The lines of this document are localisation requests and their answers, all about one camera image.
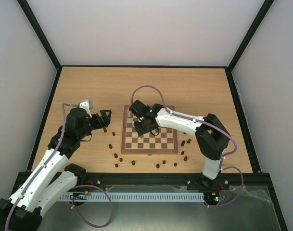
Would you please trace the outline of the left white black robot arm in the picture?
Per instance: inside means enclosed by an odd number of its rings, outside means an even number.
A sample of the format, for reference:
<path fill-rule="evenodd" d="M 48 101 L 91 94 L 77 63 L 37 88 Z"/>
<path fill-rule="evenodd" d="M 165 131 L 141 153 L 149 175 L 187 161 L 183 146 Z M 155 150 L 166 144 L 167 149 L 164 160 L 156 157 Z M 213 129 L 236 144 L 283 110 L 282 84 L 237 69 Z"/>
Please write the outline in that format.
<path fill-rule="evenodd" d="M 71 189 L 86 186 L 86 170 L 78 165 L 69 164 L 59 177 L 55 175 L 86 136 L 110 124 L 111 114 L 111 110 L 91 114 L 88 106 L 74 104 L 69 114 L 63 113 L 63 124 L 51 138 L 35 170 L 9 199 L 0 199 L 1 231 L 36 231 L 61 196 Z"/>

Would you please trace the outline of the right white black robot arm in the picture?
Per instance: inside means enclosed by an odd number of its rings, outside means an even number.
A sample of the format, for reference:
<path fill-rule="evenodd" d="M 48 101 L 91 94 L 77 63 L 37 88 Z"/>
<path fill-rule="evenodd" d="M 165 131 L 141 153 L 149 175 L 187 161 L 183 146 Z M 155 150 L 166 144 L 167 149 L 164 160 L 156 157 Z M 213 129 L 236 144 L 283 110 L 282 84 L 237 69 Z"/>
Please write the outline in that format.
<path fill-rule="evenodd" d="M 223 154 L 232 137 L 214 114 L 205 117 L 187 115 L 162 104 L 150 107 L 139 100 L 129 107 L 129 111 L 138 119 L 134 127 L 139 136 L 163 127 L 194 136 L 204 155 L 203 185 L 211 189 L 219 183 Z"/>

